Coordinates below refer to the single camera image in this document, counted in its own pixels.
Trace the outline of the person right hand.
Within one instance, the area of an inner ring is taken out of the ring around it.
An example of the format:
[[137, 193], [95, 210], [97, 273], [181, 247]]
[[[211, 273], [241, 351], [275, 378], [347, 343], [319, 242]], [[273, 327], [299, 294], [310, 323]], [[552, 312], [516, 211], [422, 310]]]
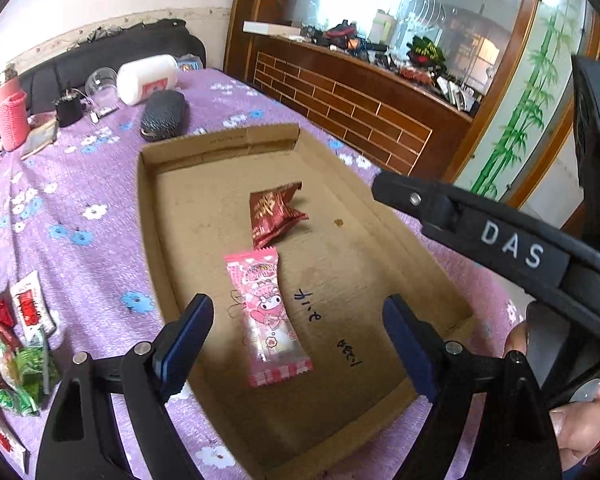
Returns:
[[569, 403], [550, 411], [562, 471], [580, 464], [600, 443], [600, 386], [591, 402]]

